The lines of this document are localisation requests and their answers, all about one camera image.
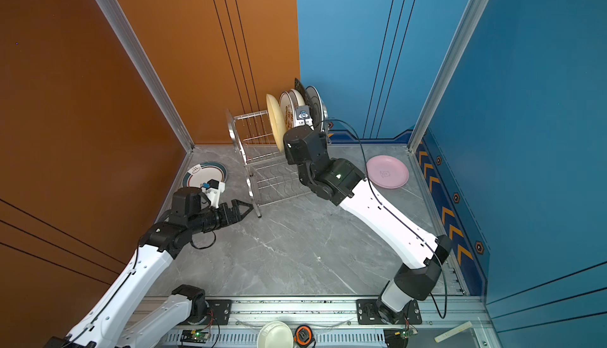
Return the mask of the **yellow round plate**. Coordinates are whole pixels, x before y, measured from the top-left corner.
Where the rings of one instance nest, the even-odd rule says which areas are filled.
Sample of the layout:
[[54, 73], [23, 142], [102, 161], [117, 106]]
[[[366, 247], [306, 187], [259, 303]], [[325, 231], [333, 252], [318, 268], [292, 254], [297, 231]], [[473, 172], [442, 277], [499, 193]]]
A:
[[286, 133], [286, 125], [285, 125], [284, 116], [282, 114], [280, 104], [278, 103], [278, 100], [276, 99], [275, 96], [268, 93], [266, 96], [266, 100], [267, 100], [267, 112], [268, 112], [270, 126], [271, 126], [272, 133], [273, 133], [273, 138], [276, 142], [278, 150], [283, 152], [285, 149], [283, 138]]

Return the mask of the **cream beige round plate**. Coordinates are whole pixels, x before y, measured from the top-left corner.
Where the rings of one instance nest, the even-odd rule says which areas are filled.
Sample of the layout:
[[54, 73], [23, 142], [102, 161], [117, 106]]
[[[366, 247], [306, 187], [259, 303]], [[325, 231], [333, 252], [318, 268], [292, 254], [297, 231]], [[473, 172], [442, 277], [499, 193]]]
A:
[[306, 106], [307, 104], [305, 103], [305, 100], [303, 98], [303, 96], [300, 94], [299, 91], [295, 90], [295, 89], [291, 89], [291, 91], [293, 92], [295, 98], [296, 98], [296, 106], [297, 107], [303, 107]]

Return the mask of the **silver wire dish rack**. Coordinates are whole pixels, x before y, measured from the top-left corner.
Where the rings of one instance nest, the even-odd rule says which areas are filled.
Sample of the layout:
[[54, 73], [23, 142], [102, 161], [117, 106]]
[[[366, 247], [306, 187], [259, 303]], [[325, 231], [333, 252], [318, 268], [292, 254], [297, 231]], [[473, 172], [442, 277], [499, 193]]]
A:
[[289, 165], [278, 150], [267, 111], [232, 115], [226, 112], [229, 136], [247, 173], [246, 184], [254, 211], [309, 194], [300, 183], [297, 167]]

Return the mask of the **white plate red characters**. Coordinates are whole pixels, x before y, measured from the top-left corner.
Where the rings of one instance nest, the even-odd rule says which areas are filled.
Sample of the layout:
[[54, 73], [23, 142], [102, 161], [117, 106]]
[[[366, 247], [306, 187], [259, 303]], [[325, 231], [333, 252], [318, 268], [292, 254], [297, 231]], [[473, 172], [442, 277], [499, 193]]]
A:
[[281, 108], [281, 112], [283, 115], [283, 119], [285, 122], [285, 128], [286, 130], [290, 130], [292, 128], [294, 128], [293, 126], [293, 102], [292, 99], [289, 95], [289, 91], [285, 91], [281, 94], [280, 96], [280, 108]]

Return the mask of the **white plate orange sunburst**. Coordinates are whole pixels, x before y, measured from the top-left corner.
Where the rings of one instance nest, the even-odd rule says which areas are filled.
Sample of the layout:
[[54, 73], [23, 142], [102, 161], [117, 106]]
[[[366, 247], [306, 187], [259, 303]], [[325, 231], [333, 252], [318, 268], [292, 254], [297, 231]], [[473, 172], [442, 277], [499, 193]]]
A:
[[293, 94], [293, 92], [291, 90], [289, 90], [289, 95], [290, 95], [290, 97], [292, 99], [292, 102], [294, 104], [293, 109], [297, 109], [298, 107], [296, 106], [296, 98], [295, 98], [295, 96], [294, 96], [294, 94]]

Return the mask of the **black square floral plate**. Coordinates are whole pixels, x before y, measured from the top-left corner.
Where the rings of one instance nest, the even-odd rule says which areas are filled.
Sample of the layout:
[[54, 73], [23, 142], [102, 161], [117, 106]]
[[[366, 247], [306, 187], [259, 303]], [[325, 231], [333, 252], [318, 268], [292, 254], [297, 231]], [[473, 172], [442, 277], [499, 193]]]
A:
[[295, 85], [294, 90], [296, 90], [297, 93], [299, 93], [302, 96], [303, 102], [312, 111], [315, 107], [315, 104], [318, 101], [318, 99], [317, 99], [318, 93], [316, 92], [316, 90], [314, 90], [311, 86], [309, 86], [308, 88], [305, 88], [304, 85], [302, 84], [302, 82], [300, 81], [300, 79], [298, 79], [298, 78], [294, 79], [294, 85]]

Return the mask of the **pink round plate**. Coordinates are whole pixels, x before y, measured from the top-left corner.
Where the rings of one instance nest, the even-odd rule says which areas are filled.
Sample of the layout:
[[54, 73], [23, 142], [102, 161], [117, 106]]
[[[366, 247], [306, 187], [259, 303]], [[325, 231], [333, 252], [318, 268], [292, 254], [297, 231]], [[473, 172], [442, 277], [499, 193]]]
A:
[[367, 162], [368, 177], [374, 185], [397, 189], [409, 181], [409, 169], [398, 158], [388, 155], [375, 156]]

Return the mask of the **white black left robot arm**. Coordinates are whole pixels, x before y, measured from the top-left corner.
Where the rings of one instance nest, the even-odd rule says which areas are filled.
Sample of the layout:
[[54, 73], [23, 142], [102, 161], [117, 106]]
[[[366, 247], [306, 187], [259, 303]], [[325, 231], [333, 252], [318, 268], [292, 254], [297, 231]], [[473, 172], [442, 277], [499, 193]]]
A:
[[91, 311], [63, 337], [51, 337], [47, 347], [152, 347], [182, 322], [210, 322], [213, 314], [205, 291], [178, 286], [163, 305], [132, 327], [127, 323], [151, 286], [177, 258], [192, 246], [198, 233], [215, 233], [243, 221], [254, 210], [234, 199], [220, 202], [218, 190], [180, 188], [172, 203], [138, 241], [122, 273]]

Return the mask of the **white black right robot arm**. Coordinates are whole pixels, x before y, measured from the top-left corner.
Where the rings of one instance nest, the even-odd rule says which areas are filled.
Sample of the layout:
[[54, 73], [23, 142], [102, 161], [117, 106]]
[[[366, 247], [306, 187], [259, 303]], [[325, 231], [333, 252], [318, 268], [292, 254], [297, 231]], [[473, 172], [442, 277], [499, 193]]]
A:
[[325, 133], [298, 126], [284, 134], [283, 145], [302, 185], [359, 218], [402, 260], [376, 301], [381, 320], [397, 324], [413, 301], [425, 300], [445, 278], [443, 265], [451, 254], [451, 239], [437, 237], [410, 221], [351, 161], [331, 158]]

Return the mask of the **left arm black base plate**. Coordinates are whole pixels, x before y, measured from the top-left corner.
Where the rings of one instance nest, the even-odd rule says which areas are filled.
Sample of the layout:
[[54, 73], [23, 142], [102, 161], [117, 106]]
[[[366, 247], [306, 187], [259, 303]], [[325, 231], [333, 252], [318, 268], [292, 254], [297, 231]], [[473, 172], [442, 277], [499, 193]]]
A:
[[229, 299], [194, 301], [186, 323], [189, 325], [218, 324], [225, 326], [229, 323], [231, 310], [232, 300]]

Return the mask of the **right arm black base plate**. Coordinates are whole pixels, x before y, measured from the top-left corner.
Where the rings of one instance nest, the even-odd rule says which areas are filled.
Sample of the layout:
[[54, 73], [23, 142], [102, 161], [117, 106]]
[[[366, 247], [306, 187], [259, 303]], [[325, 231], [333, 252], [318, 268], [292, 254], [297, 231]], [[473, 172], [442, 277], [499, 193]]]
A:
[[403, 310], [398, 313], [381, 303], [379, 299], [359, 299], [356, 304], [357, 318], [360, 325], [421, 325], [423, 323], [416, 300], [409, 301]]

